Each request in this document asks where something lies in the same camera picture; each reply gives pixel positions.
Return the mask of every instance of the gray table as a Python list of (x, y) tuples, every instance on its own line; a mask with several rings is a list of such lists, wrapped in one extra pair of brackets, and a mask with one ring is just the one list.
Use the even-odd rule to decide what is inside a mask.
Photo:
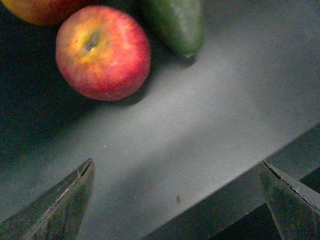
[[(229, 183), (244, 187), (243, 176), (320, 121), (319, 3), (276, 2), (206, 1), (195, 63), (152, 39), (150, 77), (117, 103), (70, 90), (54, 60), (58, 29), (1, 6), (0, 221), (87, 158), (96, 176), (82, 240), (142, 238)], [(301, 164), (301, 175), (319, 162)], [(259, 206), (258, 183), (246, 184), (247, 194), (219, 195), (209, 232), (187, 231), (201, 223), (196, 212), (178, 217), (180, 239), (214, 235)]]

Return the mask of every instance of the apple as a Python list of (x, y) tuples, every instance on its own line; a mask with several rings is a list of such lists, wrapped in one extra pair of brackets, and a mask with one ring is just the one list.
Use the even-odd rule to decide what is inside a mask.
[(62, 24), (76, 11), (102, 0), (1, 0), (3, 5), (18, 18), (34, 25)]
[(117, 101), (147, 78), (151, 48), (139, 23), (121, 10), (92, 5), (71, 15), (56, 37), (57, 67), (81, 95)]

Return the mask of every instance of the green zucchini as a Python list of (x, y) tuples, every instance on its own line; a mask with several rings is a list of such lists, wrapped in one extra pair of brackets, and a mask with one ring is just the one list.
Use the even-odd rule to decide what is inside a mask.
[(176, 54), (189, 58), (202, 47), (205, 11), (202, 0), (139, 0), (146, 24)]

